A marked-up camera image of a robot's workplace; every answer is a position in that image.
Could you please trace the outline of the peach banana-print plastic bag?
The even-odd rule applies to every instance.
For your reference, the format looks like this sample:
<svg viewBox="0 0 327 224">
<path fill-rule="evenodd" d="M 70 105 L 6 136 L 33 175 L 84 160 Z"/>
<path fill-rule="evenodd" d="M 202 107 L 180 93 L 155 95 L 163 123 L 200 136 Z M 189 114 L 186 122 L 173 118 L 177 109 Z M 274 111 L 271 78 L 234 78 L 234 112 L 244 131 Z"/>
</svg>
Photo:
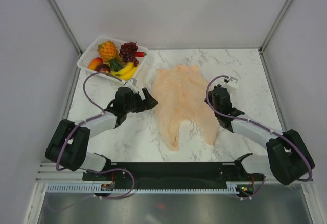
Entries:
<svg viewBox="0 0 327 224">
<path fill-rule="evenodd" d="M 152 96 L 158 101 L 154 111 L 160 134 L 170 150 L 178 149 L 179 129 L 184 121 L 198 125 L 205 142 L 214 145 L 219 125 L 205 102 L 207 85 L 198 65 L 180 64 L 157 70 L 152 88 Z"/>
</svg>

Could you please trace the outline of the fake dark red grapes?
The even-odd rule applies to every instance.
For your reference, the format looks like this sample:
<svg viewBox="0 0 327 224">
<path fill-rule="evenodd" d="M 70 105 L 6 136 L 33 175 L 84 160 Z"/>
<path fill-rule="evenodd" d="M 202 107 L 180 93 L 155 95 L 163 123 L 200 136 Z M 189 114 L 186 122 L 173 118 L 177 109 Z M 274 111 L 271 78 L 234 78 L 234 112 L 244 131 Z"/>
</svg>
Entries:
<svg viewBox="0 0 327 224">
<path fill-rule="evenodd" d="M 138 51 L 138 46 L 136 42 L 124 43 L 120 47 L 119 56 L 124 63 L 133 63 L 134 67 L 137 67 L 139 61 L 136 58 L 136 52 Z"/>
</svg>

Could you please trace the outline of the fake orange pineapple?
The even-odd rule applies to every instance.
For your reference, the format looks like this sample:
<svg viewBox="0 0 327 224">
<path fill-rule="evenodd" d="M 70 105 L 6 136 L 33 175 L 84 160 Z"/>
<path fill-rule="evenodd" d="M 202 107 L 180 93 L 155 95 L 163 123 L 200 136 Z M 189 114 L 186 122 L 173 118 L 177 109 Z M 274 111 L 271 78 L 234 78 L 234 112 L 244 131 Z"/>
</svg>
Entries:
<svg viewBox="0 0 327 224">
<path fill-rule="evenodd" d="M 123 68 L 118 49 L 112 41 L 106 41 L 98 45 L 98 53 L 103 62 L 114 72 L 120 71 Z"/>
</svg>

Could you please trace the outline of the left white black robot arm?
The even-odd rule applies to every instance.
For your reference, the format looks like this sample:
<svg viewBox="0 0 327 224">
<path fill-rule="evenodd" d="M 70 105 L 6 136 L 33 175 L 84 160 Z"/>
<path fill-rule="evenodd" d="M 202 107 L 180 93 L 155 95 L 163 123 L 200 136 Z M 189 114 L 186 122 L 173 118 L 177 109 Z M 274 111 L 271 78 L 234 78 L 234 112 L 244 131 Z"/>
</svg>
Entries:
<svg viewBox="0 0 327 224">
<path fill-rule="evenodd" d="M 89 140 L 119 127 L 128 113 L 143 112 L 156 105 L 158 101 L 150 95 L 147 88 L 134 91 L 129 87 L 120 87 L 114 100 L 100 114 L 80 122 L 62 120 L 50 140 L 45 157 L 55 162 L 58 170 L 90 170 L 100 180 L 107 180 L 112 168 L 106 164 L 105 156 L 87 150 Z"/>
</svg>

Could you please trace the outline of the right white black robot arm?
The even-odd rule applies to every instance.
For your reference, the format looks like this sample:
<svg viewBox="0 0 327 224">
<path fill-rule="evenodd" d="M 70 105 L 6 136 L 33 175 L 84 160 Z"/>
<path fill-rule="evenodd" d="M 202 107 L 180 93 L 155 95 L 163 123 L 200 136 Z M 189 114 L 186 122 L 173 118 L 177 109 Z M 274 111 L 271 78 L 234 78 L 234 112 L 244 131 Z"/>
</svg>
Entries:
<svg viewBox="0 0 327 224">
<path fill-rule="evenodd" d="M 315 163 L 296 130 L 279 131 L 251 119 L 233 107 L 226 86 L 207 89 L 205 102 L 222 128 L 254 141 L 267 151 L 265 156 L 245 154 L 239 157 L 233 168 L 237 179 L 246 180 L 254 173 L 273 176 L 283 185 L 312 180 Z"/>
</svg>

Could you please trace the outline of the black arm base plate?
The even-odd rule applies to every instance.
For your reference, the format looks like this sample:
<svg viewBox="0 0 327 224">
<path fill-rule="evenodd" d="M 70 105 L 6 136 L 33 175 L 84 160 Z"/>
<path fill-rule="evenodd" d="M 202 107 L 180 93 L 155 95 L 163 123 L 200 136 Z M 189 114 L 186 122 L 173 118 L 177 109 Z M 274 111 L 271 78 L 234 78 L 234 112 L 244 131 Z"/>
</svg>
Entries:
<svg viewBox="0 0 327 224">
<path fill-rule="evenodd" d="M 105 170 L 122 168 L 132 173 L 136 190 L 226 188 L 227 182 L 260 182 L 262 174 L 248 174 L 233 162 L 117 162 Z"/>
</svg>

